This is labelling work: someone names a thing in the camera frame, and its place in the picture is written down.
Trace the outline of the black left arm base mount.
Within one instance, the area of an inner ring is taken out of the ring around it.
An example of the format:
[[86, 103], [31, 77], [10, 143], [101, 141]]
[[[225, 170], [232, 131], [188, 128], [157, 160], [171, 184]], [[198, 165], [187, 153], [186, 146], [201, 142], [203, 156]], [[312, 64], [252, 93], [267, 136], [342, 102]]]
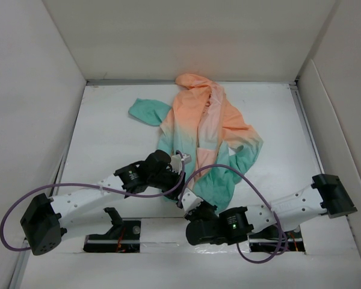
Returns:
[[104, 234], [87, 235], [83, 251], [87, 253], [140, 253], [140, 219], [123, 219], [115, 208], [104, 211], [112, 227]]

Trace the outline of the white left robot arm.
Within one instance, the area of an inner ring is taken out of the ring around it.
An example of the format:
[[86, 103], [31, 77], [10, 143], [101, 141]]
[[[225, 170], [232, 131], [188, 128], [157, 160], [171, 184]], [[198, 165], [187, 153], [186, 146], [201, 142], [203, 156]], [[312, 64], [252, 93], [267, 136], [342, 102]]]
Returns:
[[62, 241], [84, 235], [85, 229], [103, 220], [96, 234], [121, 238], [126, 225], [110, 204], [129, 196], [143, 197], [149, 187], [175, 200], [184, 185], [185, 166], [190, 161], [191, 156], [186, 153], [169, 156], [156, 150], [145, 160], [122, 167], [95, 185], [81, 185], [77, 191], [50, 198], [36, 195], [20, 220], [32, 254], [44, 255]]

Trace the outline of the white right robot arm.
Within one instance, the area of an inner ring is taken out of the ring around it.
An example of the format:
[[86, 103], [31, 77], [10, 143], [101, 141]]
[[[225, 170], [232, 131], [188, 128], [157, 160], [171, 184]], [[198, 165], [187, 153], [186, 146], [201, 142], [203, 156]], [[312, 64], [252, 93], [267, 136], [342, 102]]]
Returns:
[[187, 215], [185, 234], [190, 245], [237, 244], [264, 229], [280, 237], [310, 219], [328, 215], [334, 219], [355, 213], [357, 208], [336, 175], [319, 174], [313, 183], [289, 196], [265, 205], [231, 208], [216, 215], [215, 206], [203, 201]]

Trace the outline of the orange and teal gradient jacket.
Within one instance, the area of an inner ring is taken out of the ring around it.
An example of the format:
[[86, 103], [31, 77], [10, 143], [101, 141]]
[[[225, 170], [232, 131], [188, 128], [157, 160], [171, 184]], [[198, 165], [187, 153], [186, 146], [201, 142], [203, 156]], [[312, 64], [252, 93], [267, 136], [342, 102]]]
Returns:
[[183, 89], [172, 105], [137, 99], [129, 114], [160, 127], [159, 150], [191, 156], [185, 166], [188, 188], [223, 211], [241, 180], [237, 173], [245, 174], [254, 165], [263, 140], [228, 101], [221, 85], [189, 73], [178, 76], [176, 84]]

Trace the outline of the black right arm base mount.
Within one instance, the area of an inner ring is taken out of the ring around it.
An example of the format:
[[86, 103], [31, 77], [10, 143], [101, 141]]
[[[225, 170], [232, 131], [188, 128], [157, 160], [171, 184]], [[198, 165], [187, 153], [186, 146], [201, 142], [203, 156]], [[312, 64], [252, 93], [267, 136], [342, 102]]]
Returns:
[[[279, 252], [286, 249], [287, 252], [305, 252], [303, 237], [300, 228], [285, 232], [282, 238]], [[276, 225], [270, 226], [261, 232], [249, 236], [249, 248], [251, 252], [265, 252], [271, 254], [277, 247], [279, 232]]]

